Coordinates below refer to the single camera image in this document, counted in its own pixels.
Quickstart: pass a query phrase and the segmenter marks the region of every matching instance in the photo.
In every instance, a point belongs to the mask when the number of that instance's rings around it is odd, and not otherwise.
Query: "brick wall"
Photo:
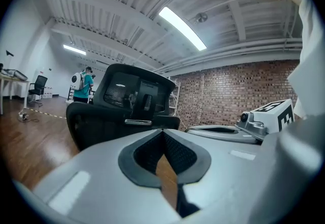
[[[181,82],[178,113],[187,126],[233,125],[243,111],[297,96],[287,78],[297,60],[253,62],[173,77]]]

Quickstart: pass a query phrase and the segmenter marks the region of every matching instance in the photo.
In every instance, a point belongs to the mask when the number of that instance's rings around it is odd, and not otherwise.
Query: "black chair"
[[[93,97],[93,105],[67,107],[70,133],[79,150],[152,129],[178,129],[169,116],[169,96],[175,84],[134,66],[110,65]]]
[[[43,105],[41,102],[36,101],[35,98],[36,98],[36,95],[39,95],[40,96],[39,100],[42,99],[42,95],[44,94],[44,88],[45,88],[46,81],[47,81],[46,77],[38,75],[35,83],[30,84],[30,85],[34,85],[34,89],[30,89],[28,91],[28,94],[31,94],[32,97],[33,97],[32,100],[29,103],[35,102],[35,103],[37,103],[39,105],[39,107]]]

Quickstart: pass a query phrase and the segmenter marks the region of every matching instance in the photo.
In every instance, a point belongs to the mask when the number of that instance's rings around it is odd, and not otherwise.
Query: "white ceiling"
[[[83,63],[105,70],[120,62],[175,75],[219,66],[223,60],[299,57],[301,35],[293,36],[298,7],[286,0],[46,0],[54,37],[87,50]],[[201,52],[158,16],[178,14],[201,38]],[[208,20],[197,23],[195,15]]]

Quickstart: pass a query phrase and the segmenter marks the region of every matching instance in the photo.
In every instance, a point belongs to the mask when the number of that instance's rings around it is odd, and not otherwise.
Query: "ceiling light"
[[[86,55],[85,51],[81,51],[81,50],[78,50],[76,48],[73,48],[73,47],[70,47],[70,46],[67,46],[67,45],[63,45],[63,48],[67,49],[67,50],[78,52],[78,53],[83,54],[83,55]]]
[[[164,7],[159,15],[175,26],[182,34],[184,34],[185,37],[188,38],[199,51],[207,48],[197,34],[194,33],[194,31],[168,7]]]

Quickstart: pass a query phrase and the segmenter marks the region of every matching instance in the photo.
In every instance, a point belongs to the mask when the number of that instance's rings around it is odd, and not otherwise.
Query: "hazard tape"
[[[54,116],[54,117],[58,117],[58,118],[62,118],[62,119],[67,119],[66,117],[63,117],[63,116],[52,115],[50,113],[45,113],[45,112],[38,111],[38,110],[35,110],[35,109],[32,109],[32,108],[27,108],[27,109],[32,110],[32,111],[35,111],[35,112],[38,112],[38,113],[41,113],[41,114],[45,114],[45,115],[48,115],[48,116]]]

